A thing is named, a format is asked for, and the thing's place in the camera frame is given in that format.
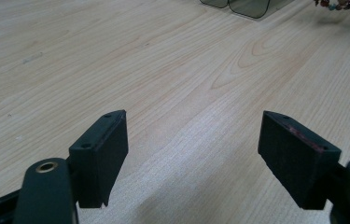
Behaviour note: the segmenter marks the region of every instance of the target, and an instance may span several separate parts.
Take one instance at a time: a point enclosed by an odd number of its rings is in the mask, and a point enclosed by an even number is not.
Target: colorful object
[[[319,5],[319,0],[314,0],[315,5]],[[329,0],[321,0],[320,6],[328,8],[330,11],[333,10],[348,10],[350,9],[350,0],[338,0],[338,4],[330,4]]]

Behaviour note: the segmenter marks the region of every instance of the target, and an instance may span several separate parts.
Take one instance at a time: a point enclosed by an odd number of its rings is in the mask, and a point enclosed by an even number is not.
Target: screw hole
[[[39,165],[35,169],[35,171],[40,173],[40,174],[43,174],[43,173],[53,171],[57,166],[58,166],[58,163],[56,163],[54,161],[49,161],[49,162],[46,162],[46,163]]]
[[[89,143],[84,143],[81,145],[82,148],[90,148],[91,147],[91,144]]]

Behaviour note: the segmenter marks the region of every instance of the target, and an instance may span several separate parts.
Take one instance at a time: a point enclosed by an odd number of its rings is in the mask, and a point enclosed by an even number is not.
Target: wood grain
[[[329,223],[257,153],[263,110],[350,160],[350,11],[296,0],[252,21],[197,0],[0,1],[0,196],[102,114],[128,112],[107,208],[81,223]]]

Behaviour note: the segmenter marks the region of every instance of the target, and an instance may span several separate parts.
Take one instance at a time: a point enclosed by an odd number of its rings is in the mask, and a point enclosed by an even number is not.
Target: dark lens
[[[228,0],[201,0],[202,3],[207,4],[211,7],[226,7],[228,4]]]
[[[293,0],[229,0],[233,12],[259,19],[268,16]]]

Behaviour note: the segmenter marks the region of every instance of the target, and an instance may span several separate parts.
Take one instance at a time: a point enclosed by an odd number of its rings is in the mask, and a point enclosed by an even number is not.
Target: wooden table
[[[262,21],[198,0],[0,0],[0,196],[125,109],[109,206],[80,223],[329,223],[257,153],[263,110],[350,161],[350,11],[296,0]]]

